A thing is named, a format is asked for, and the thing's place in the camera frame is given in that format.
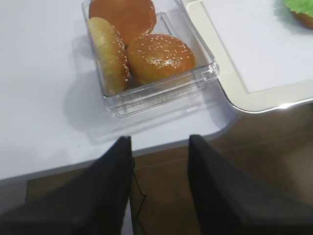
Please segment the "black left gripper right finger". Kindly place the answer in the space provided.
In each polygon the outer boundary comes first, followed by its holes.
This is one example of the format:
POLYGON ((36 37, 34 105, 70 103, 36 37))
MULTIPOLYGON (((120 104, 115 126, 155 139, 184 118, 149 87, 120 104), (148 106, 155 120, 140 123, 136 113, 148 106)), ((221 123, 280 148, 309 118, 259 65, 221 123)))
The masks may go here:
POLYGON ((200 135, 188 146, 188 181, 203 235, 311 235, 313 208, 271 189, 200 135))

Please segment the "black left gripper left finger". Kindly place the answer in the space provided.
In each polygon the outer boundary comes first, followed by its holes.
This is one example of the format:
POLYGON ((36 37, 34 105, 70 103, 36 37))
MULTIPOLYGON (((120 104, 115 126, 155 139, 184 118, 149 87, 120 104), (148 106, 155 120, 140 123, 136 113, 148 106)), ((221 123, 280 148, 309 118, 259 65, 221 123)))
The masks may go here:
POLYGON ((130 137, 59 189, 5 212, 2 235, 119 235, 132 186, 130 137))

